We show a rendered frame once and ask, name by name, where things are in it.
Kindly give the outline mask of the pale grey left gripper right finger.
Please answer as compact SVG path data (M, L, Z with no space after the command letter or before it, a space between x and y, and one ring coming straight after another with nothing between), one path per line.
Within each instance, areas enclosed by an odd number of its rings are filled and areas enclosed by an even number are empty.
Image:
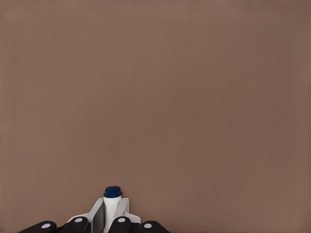
M118 208L115 212L114 219L121 217L121 216L127 217L130 220L129 233L137 233L138 228L141 224L141 219L140 217L130 213L128 198L121 199L121 201L119 202Z

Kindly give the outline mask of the white marker with blue cap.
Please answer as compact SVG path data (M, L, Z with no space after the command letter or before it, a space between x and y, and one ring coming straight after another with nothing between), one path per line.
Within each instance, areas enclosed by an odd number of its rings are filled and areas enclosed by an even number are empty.
M105 209L105 223L104 233L108 233L109 228L114 220L115 212L118 208L119 202L122 199L121 188L119 186L109 186L104 192L104 209Z

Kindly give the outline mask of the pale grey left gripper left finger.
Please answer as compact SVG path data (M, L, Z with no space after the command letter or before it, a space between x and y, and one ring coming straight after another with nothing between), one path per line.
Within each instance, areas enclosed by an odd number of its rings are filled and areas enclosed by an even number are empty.
M88 213L73 216L56 233L102 233L104 230L104 199L99 198Z

